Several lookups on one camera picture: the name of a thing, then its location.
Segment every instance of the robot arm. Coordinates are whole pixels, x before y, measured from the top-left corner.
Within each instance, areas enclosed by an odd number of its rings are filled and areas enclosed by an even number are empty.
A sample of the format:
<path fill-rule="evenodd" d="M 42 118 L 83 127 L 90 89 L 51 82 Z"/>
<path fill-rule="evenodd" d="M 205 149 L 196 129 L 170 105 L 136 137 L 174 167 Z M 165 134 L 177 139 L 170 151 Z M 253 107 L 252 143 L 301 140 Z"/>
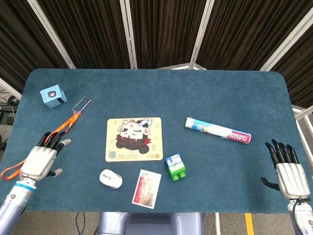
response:
<path fill-rule="evenodd" d="M 62 169 L 56 171 L 50 169 L 58 153 L 70 143 L 70 140 L 59 143 L 65 133 L 56 133 L 47 139 L 49 134 L 49 132 L 44 134 L 38 145 L 30 151 L 21 167 L 21 180 L 14 184 L 0 207 L 0 235 L 9 235 L 12 232 L 36 190 L 36 182 L 47 176 L 56 177 L 62 173 Z"/>
<path fill-rule="evenodd" d="M 271 183 L 266 178 L 261 180 L 267 187 L 280 191 L 290 200 L 288 211 L 295 234 L 313 235 L 313 211 L 307 204 L 310 201 L 310 189 L 304 169 L 293 147 L 276 140 L 272 140 L 272 143 L 275 149 L 269 143 L 266 146 L 276 169 L 278 184 Z"/>

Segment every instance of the mouse pad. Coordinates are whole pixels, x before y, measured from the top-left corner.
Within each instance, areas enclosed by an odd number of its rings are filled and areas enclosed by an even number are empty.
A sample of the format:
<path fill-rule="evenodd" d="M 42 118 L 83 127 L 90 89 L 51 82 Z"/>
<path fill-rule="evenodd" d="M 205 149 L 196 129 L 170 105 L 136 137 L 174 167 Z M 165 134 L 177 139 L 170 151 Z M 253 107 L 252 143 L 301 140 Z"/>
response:
<path fill-rule="evenodd" d="M 107 162 L 163 159 L 162 124 L 159 117 L 109 119 Z"/>

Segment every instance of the blue table mat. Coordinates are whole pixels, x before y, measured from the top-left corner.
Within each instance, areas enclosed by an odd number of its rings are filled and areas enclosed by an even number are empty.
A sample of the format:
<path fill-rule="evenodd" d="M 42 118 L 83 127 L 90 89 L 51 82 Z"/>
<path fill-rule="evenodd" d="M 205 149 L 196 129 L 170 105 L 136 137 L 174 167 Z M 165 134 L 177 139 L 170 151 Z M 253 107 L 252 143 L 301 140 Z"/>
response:
<path fill-rule="evenodd" d="M 39 91 L 56 84 L 68 101 L 50 109 Z M 310 176 L 283 77 L 276 72 L 223 70 L 35 70 L 22 94 L 0 170 L 23 160 L 43 133 L 71 117 L 72 107 L 84 96 L 92 101 L 67 133 L 72 143 L 52 167 L 63 173 L 37 183 L 30 210 L 287 212 L 288 200 L 260 180 L 277 182 L 265 147 L 272 138 L 291 144 Z M 251 133 L 251 142 L 187 129 L 189 116 Z M 162 119 L 163 154 L 180 153 L 184 179 L 173 182 L 163 161 L 105 161 L 107 120 L 126 117 Z M 105 168 L 123 177 L 121 188 L 100 183 Z M 132 204 L 141 169 L 162 174 L 154 210 Z M 0 198 L 14 182 L 0 182 Z"/>

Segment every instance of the orange lanyard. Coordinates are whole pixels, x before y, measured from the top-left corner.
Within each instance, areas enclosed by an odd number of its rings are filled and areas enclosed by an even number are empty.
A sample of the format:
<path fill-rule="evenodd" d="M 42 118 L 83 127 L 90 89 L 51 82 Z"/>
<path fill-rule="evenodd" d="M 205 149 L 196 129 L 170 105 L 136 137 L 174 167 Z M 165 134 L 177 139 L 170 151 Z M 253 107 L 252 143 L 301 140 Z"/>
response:
<path fill-rule="evenodd" d="M 72 127 L 72 125 L 77 121 L 78 117 L 81 115 L 82 113 L 77 113 L 77 114 L 74 114 L 73 116 L 71 116 L 66 122 L 64 122 L 58 129 L 56 129 L 54 132 L 52 132 L 45 140 L 45 142 L 51 137 L 52 134 L 56 133 L 56 132 L 60 132 L 61 130 L 63 130 L 67 125 L 68 126 L 68 129 L 65 131 L 66 133 L 70 130 L 70 128 Z M 26 159 L 24 159 L 23 161 L 21 161 L 20 163 L 14 165 L 14 166 L 11 166 L 11 167 L 8 167 L 7 169 L 5 169 L 3 172 L 1 172 L 0 174 L 0 177 L 1 179 L 3 180 L 11 180 L 13 179 L 15 176 L 17 176 L 20 171 L 21 171 L 21 167 L 22 165 L 24 164 L 24 162 L 26 161 Z M 4 177 L 3 175 L 11 170 L 11 169 L 14 169 L 16 167 L 20 167 L 18 168 L 13 174 L 9 175 L 8 177 Z"/>
<path fill-rule="evenodd" d="M 73 116 L 71 116 L 66 122 L 64 122 L 58 129 L 56 129 L 54 132 L 51 132 L 51 134 L 46 138 L 45 143 L 47 142 L 47 140 L 52 136 L 52 134 L 56 133 L 56 132 L 60 132 L 62 131 L 67 125 L 68 129 L 65 131 L 66 133 L 70 130 L 70 128 L 72 127 L 72 125 L 77 121 L 78 117 L 81 115 L 82 113 L 77 113 L 74 114 Z"/>

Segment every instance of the white metal frame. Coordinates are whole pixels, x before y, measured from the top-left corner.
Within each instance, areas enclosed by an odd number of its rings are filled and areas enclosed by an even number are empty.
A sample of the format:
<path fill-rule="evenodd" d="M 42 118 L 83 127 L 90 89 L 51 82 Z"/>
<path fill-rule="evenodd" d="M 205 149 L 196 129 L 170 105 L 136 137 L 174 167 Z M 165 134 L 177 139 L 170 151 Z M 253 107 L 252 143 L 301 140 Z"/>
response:
<path fill-rule="evenodd" d="M 127 50 L 129 61 L 131 64 L 131 69 L 137 69 L 137 58 L 136 58 L 136 49 L 134 43 L 134 31 L 133 31 L 133 22 L 131 14 L 131 6 L 129 0 L 120 0 L 125 37 L 127 43 Z"/>
<path fill-rule="evenodd" d="M 203 36 L 204 36 L 207 24 L 208 24 L 210 16 L 211 16 L 214 1 L 215 0 L 206 0 L 206 4 L 204 7 L 202 19 L 200 22 L 200 26 L 199 26 L 199 30 L 198 30 L 198 34 L 197 34 L 197 38 L 196 38 L 196 42 L 195 42 L 195 46 L 194 46 L 194 49 L 193 49 L 193 52 L 191 55 L 191 59 L 190 59 L 190 64 L 189 64 L 190 70 L 193 70 L 195 67 L 198 53 L 199 53 L 199 50 L 200 50 L 200 47 L 202 44 Z"/>
<path fill-rule="evenodd" d="M 190 63 L 172 65 L 167 67 L 158 68 L 158 70 L 188 70 Z M 206 70 L 204 67 L 195 64 L 193 67 L 194 70 Z"/>
<path fill-rule="evenodd" d="M 67 66 L 70 69 L 75 69 L 76 67 L 75 67 L 73 61 L 71 60 L 70 56 L 68 55 L 67 50 L 65 49 L 63 43 L 61 42 L 58 34 L 56 33 L 56 31 L 52 27 L 50 21 L 48 20 L 47 16 L 45 15 L 43 9 L 40 7 L 38 1 L 37 0 L 27 0 L 27 2 L 30 5 L 30 7 L 33 9 L 34 13 L 36 14 L 37 18 L 39 19 L 39 21 L 41 22 L 43 27 L 45 28 L 47 34 L 49 35 L 49 37 L 51 38 L 51 40 L 55 44 L 57 50 L 59 51 L 59 53 L 61 54 L 61 56 L 65 60 Z"/>
<path fill-rule="evenodd" d="M 307 142 L 307 140 L 303 134 L 303 131 L 299 125 L 299 120 L 303 118 L 304 122 L 305 122 L 305 124 L 309 130 L 309 133 L 313 138 L 313 126 L 312 126 L 312 123 L 308 117 L 313 112 L 313 105 L 307 109 L 298 109 L 298 108 L 293 107 L 292 110 L 296 113 L 294 117 L 295 117 L 296 124 L 297 124 L 298 130 L 299 130 L 300 138 L 301 138 L 301 141 L 303 143 L 304 149 L 305 149 L 305 151 L 309 157 L 310 165 L 311 165 L 311 167 L 313 167 L 313 153 L 312 153 L 312 151 L 309 147 L 309 144 L 308 144 L 308 142 Z"/>
<path fill-rule="evenodd" d="M 0 86 L 5 88 L 8 92 L 10 92 L 17 99 L 21 99 L 22 94 L 15 90 L 12 86 L 10 86 L 6 81 L 0 78 Z"/>
<path fill-rule="evenodd" d="M 293 31 L 285 38 L 276 51 L 263 64 L 260 71 L 270 71 L 271 68 L 286 54 L 286 52 L 299 40 L 299 38 L 313 24 L 313 7 L 293 29 Z"/>

